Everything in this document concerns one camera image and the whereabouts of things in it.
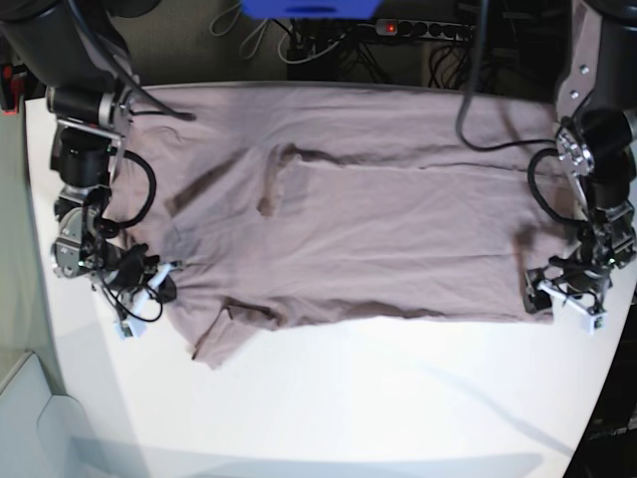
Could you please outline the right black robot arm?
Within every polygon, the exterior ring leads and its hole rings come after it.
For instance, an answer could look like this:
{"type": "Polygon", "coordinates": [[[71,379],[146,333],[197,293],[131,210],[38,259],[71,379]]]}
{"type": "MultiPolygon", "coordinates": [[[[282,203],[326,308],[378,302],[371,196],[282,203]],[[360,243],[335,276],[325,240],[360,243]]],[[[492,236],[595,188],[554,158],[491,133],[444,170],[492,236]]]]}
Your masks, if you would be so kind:
{"type": "Polygon", "coordinates": [[[165,304],[173,285],[153,284],[160,260],[145,244],[124,251],[111,244],[120,232],[139,224],[150,211],[157,184],[152,167],[125,146],[136,100],[155,116],[193,121],[148,93],[139,83],[114,18],[137,18],[155,1],[4,1],[1,35],[29,73],[46,88],[57,129],[51,167],[64,187],[54,210],[60,232],[52,246],[54,270],[75,279],[88,276],[109,301],[143,293],[165,304]],[[111,199],[112,169],[119,159],[146,175],[147,194],[139,211],[113,221],[105,213],[111,199]]]}

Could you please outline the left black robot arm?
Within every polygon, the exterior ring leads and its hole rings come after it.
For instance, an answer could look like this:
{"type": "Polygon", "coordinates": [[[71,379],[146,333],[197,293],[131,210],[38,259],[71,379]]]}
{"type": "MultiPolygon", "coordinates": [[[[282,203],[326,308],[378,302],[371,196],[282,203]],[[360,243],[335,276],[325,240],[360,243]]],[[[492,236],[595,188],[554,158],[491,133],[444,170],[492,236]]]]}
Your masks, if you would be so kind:
{"type": "Polygon", "coordinates": [[[569,60],[555,97],[551,139],[527,171],[531,196],[554,222],[572,229],[577,247],[566,258],[553,256],[548,268],[525,273],[524,305],[530,314],[554,300],[592,320],[605,315],[604,300],[614,269],[636,258],[635,208],[629,200],[636,177],[630,151],[636,139],[636,4],[633,1],[573,1],[570,4],[569,60]],[[536,170],[555,157],[583,214],[567,218],[541,195],[536,170]]]}

